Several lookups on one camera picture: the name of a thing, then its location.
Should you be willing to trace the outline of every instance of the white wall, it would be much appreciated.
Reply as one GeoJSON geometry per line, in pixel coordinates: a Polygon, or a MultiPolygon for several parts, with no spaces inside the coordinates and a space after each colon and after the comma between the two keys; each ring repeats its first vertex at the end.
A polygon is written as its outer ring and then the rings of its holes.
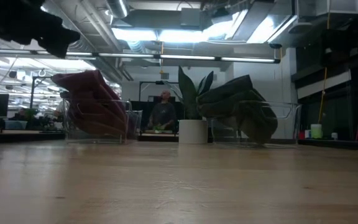
{"type": "MultiPolygon", "coordinates": [[[[121,98],[123,100],[139,100],[139,81],[143,82],[155,82],[161,80],[161,76],[159,74],[159,67],[148,67],[146,69],[143,68],[131,68],[128,67],[127,71],[134,78],[134,82],[123,82],[122,86],[122,95],[121,98]]],[[[178,67],[164,67],[163,71],[165,73],[169,73],[169,82],[177,82],[178,81],[178,67]]],[[[222,85],[226,82],[225,73],[221,72],[219,68],[203,68],[203,67],[191,67],[190,69],[184,67],[183,71],[186,75],[188,75],[191,80],[198,87],[200,81],[207,76],[210,72],[214,71],[217,75],[217,80],[213,82],[212,88],[222,85]]],[[[146,83],[142,85],[142,89],[147,86],[146,83]]],[[[146,88],[142,92],[141,101],[147,101],[149,96],[159,96],[163,90],[169,90],[169,88],[165,85],[156,85],[150,84],[148,88],[146,88]]]]}
{"type": "MultiPolygon", "coordinates": [[[[254,88],[269,102],[297,103],[295,85],[291,75],[296,73],[295,49],[287,49],[280,64],[234,63],[234,78],[250,75],[254,88]]],[[[282,106],[273,108],[278,117],[288,114],[282,106]]],[[[292,119],[278,119],[275,139],[290,139],[293,133],[292,119]]]]}

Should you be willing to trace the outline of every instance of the table surface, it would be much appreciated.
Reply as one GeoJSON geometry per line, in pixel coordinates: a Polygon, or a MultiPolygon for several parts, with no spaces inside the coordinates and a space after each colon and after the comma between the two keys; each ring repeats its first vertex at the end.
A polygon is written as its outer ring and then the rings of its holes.
{"type": "Polygon", "coordinates": [[[0,223],[358,223],[358,151],[0,144],[0,223]]]}

